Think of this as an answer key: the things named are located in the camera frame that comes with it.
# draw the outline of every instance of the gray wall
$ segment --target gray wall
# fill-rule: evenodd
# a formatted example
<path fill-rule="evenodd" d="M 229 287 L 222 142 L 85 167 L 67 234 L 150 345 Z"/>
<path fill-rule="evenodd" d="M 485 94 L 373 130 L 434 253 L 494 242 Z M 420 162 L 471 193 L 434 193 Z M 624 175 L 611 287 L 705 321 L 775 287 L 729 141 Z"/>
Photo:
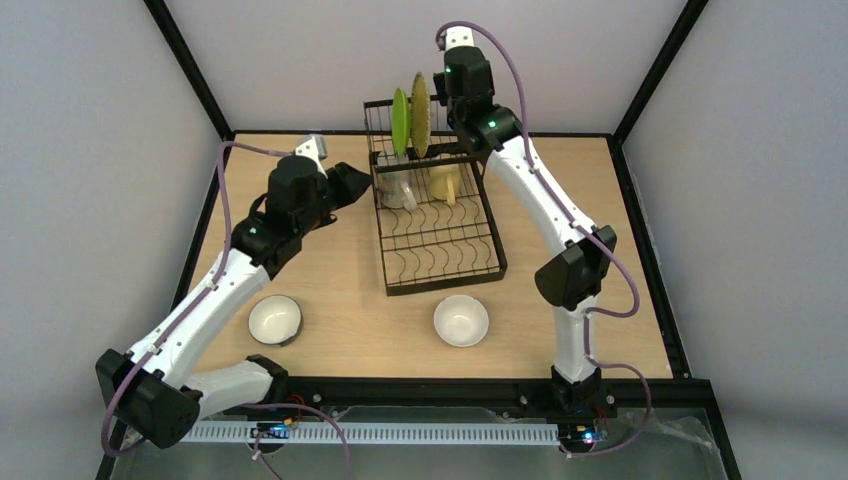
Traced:
<path fill-rule="evenodd" d="M 625 144 L 746 478 L 848 468 L 846 25 L 843 1 L 710 2 Z"/>
<path fill-rule="evenodd" d="M 167 313 L 216 135 L 144 4 L 0 2 L 0 477 L 93 478 L 94 362 Z"/>
<path fill-rule="evenodd" d="M 362 102 L 407 92 L 439 69 L 436 29 L 471 20 L 508 48 L 530 128 L 609 132 L 636 93 L 683 0 L 313 0 L 171 2 L 233 128 L 363 128 Z M 492 60 L 499 102 L 517 105 Z"/>

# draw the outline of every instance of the white bowl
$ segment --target white bowl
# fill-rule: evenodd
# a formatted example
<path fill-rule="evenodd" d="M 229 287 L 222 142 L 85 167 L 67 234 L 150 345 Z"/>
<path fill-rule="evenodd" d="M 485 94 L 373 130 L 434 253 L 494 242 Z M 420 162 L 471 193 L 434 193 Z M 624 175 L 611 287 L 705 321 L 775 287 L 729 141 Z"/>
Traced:
<path fill-rule="evenodd" d="M 259 343 L 288 345 L 303 328 L 300 306 L 285 295 L 265 297 L 250 311 L 247 326 Z"/>
<path fill-rule="evenodd" d="M 455 347 L 470 347 L 486 336 L 489 314 L 475 298 L 453 295 L 436 307 L 433 325 L 442 340 Z"/>

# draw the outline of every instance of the black wire dish rack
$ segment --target black wire dish rack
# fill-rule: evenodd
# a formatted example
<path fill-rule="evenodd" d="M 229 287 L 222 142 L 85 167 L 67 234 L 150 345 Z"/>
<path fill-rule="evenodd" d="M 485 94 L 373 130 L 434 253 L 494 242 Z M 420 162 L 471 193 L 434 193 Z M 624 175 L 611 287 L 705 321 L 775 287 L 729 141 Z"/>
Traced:
<path fill-rule="evenodd" d="M 365 130 L 374 206 L 388 296 L 501 280 L 506 255 L 486 197 L 483 175 L 474 157 L 460 148 L 447 128 L 446 111 L 430 97 L 430 146 L 423 157 L 407 148 L 407 160 L 392 147 L 392 100 L 366 102 Z M 461 175 L 456 203 L 449 206 L 429 189 L 429 167 L 458 164 Z M 379 176 L 409 171 L 409 185 L 418 208 L 383 204 Z"/>

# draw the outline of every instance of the perforated metal strip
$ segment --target perforated metal strip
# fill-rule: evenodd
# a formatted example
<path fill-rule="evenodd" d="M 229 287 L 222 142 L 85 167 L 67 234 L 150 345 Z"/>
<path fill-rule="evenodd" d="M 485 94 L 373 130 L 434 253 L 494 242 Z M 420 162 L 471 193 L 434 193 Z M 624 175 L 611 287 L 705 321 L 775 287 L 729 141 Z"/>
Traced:
<path fill-rule="evenodd" d="M 200 421 L 182 439 L 193 443 L 242 443 L 255 438 L 256 422 Z M 556 425 L 497 425 L 455 423 L 346 423 L 339 422 L 352 445 L 558 445 Z M 325 423 L 301 423 L 263 443 L 341 443 Z"/>

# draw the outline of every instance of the wooden tabletop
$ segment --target wooden tabletop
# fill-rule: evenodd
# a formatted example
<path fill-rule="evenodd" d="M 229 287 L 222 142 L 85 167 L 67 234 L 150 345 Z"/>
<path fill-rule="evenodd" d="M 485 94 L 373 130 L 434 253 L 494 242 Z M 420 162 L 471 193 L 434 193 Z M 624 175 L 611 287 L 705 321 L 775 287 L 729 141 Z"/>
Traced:
<path fill-rule="evenodd" d="M 241 134 L 237 141 L 291 150 L 297 135 Z M 368 171 L 364 136 L 326 137 L 328 166 L 347 162 Z M 536 149 L 551 173 L 599 226 L 618 234 L 616 254 L 636 279 L 645 299 L 636 317 L 597 317 L 596 351 L 603 361 L 621 361 L 647 377 L 670 378 L 633 233 L 605 139 L 536 138 Z M 265 192 L 277 159 L 234 149 L 227 167 L 233 223 Z M 553 314 L 536 290 L 533 274 L 550 260 L 541 236 L 511 192 L 497 177 L 485 177 L 509 268 L 502 281 L 396 297 L 386 296 L 371 193 L 336 212 L 338 222 L 310 233 L 298 254 L 264 290 L 245 304 L 200 358 L 198 372 L 234 365 L 260 353 L 297 376 L 418 378 L 548 378 L 554 359 Z M 224 244 L 220 198 L 195 270 L 194 286 Z M 301 306 L 304 327 L 286 347 L 257 343 L 247 329 L 251 308 L 268 295 L 284 294 Z M 452 347 L 433 327 L 433 311 L 448 295 L 471 295 L 486 307 L 486 337 L 469 348 Z M 621 275 L 610 269 L 599 305 L 630 308 Z M 628 377 L 609 371 L 609 378 Z"/>

